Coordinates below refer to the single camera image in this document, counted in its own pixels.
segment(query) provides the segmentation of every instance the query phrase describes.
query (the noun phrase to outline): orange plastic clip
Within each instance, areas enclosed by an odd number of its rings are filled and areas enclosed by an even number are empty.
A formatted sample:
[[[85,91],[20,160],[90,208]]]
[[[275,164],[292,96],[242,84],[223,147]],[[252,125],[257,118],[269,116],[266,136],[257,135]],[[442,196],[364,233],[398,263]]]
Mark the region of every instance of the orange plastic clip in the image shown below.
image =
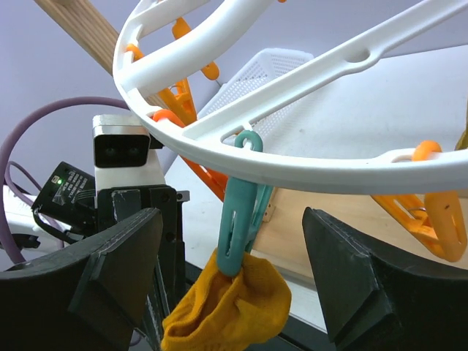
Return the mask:
[[[442,152],[434,141],[424,141],[412,161],[425,161]],[[432,192],[424,201],[416,195],[375,195],[372,198],[432,254],[449,262],[461,259],[467,248],[463,211],[456,191]]]
[[[178,125],[181,128],[184,128],[184,123],[180,118],[171,110],[158,110],[153,115],[154,121],[161,121],[162,119],[168,119],[174,124]],[[206,184],[208,188],[221,200],[224,201],[224,192],[226,190],[227,176],[216,172],[214,170],[209,170],[204,168],[196,163],[182,157],[185,163],[190,167],[190,169]]]
[[[144,57],[141,50],[133,44],[127,45],[126,51],[133,52],[134,61],[138,61]],[[162,89],[158,95],[177,116],[180,116],[184,124],[188,126],[197,120],[197,111],[195,110],[195,105],[192,100],[189,82],[185,78],[175,86],[178,91],[176,95],[169,88]]]
[[[187,22],[182,18],[178,18],[175,21],[173,26],[173,36],[175,39],[182,38],[185,34],[191,31],[190,26]],[[207,77],[209,80],[216,80],[219,77],[219,68],[214,62],[210,62],[206,66],[201,69],[202,73]]]

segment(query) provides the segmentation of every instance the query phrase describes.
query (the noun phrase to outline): basket hole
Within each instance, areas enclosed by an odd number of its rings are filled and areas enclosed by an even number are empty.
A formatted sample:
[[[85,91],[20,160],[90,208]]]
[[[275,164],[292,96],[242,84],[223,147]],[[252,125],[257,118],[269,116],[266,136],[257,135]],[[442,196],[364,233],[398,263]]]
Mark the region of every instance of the basket hole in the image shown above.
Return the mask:
[[[371,55],[371,52],[368,49],[364,49],[362,51],[358,51],[357,53],[353,53],[351,56],[346,58],[346,61],[352,64],[358,64],[359,62],[364,62],[368,59]]]

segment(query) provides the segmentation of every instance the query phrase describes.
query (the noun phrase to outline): yellow cloth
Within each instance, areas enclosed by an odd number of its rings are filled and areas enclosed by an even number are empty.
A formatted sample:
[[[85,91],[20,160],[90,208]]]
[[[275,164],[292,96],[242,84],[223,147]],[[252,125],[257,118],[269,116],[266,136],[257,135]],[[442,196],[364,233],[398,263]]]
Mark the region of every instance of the yellow cloth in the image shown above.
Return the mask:
[[[267,260],[244,254],[239,275],[216,266],[216,250],[179,305],[163,321],[164,351],[241,351],[278,335],[291,292]]]

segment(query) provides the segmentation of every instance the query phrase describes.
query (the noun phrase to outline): wooden board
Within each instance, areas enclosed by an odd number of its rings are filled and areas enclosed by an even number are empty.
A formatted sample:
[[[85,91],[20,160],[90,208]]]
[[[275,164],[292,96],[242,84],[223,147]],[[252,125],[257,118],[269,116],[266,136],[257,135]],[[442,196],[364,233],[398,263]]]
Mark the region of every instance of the wooden board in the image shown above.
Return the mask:
[[[461,203],[464,213],[468,214],[468,200],[462,199]],[[278,189],[274,205],[273,216],[260,228],[254,254],[269,259],[283,274],[308,283],[313,283],[313,276],[302,231],[302,215],[306,207],[322,209],[365,234],[413,254],[468,268],[468,253],[454,264],[435,257],[369,196]]]

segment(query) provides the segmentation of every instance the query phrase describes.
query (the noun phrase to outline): perforated basket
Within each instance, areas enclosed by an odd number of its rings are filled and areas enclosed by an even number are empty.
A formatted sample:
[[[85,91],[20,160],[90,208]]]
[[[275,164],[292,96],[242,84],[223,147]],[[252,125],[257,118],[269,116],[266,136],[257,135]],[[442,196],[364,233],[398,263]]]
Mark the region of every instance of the perforated basket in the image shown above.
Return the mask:
[[[310,53],[298,50],[287,50],[279,48],[267,48],[261,50],[250,59],[239,72],[229,80],[211,101],[198,113],[198,118],[203,118],[219,108],[237,100],[251,91],[269,83],[289,71],[305,64],[314,57]],[[274,152],[270,136],[279,127],[280,122],[301,103],[300,100],[283,107],[262,119],[253,126],[264,142],[264,149],[267,152]],[[226,143],[232,144],[234,137],[226,139]]]

